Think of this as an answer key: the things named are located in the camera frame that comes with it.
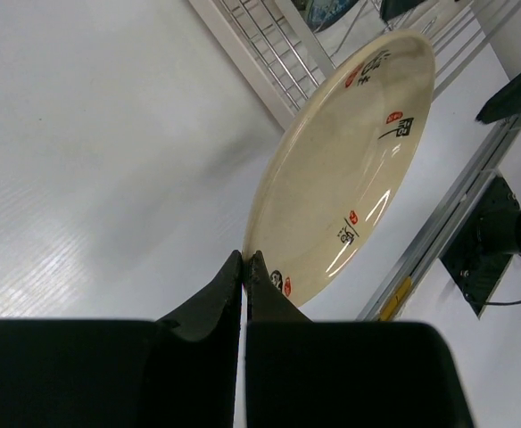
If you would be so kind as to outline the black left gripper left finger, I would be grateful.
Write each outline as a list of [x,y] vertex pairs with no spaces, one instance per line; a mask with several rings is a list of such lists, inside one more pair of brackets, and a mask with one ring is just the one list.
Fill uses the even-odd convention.
[[155,320],[0,319],[0,427],[229,427],[242,257]]

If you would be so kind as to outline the beige plate with flower motifs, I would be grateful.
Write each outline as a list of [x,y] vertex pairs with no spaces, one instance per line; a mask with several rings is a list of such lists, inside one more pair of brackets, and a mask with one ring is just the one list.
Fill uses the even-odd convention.
[[348,57],[304,104],[252,202],[243,255],[263,255],[295,306],[322,292],[374,232],[426,127],[435,82],[430,40],[412,29]]

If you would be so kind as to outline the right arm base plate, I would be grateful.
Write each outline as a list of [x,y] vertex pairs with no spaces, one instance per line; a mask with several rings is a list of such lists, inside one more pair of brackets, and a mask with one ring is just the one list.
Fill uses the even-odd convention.
[[515,228],[520,212],[507,181],[494,178],[440,257],[477,317],[516,252]]

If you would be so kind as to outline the blue floral plate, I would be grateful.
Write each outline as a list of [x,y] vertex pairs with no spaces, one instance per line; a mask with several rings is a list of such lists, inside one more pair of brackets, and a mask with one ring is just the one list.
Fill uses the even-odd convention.
[[359,0],[293,0],[292,3],[309,29],[328,29],[349,12]]

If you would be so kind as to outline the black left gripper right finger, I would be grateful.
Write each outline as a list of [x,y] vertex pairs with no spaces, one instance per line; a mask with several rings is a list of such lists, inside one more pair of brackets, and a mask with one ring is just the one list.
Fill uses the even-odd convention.
[[251,427],[471,427],[451,351],[420,322],[315,322],[247,264]]

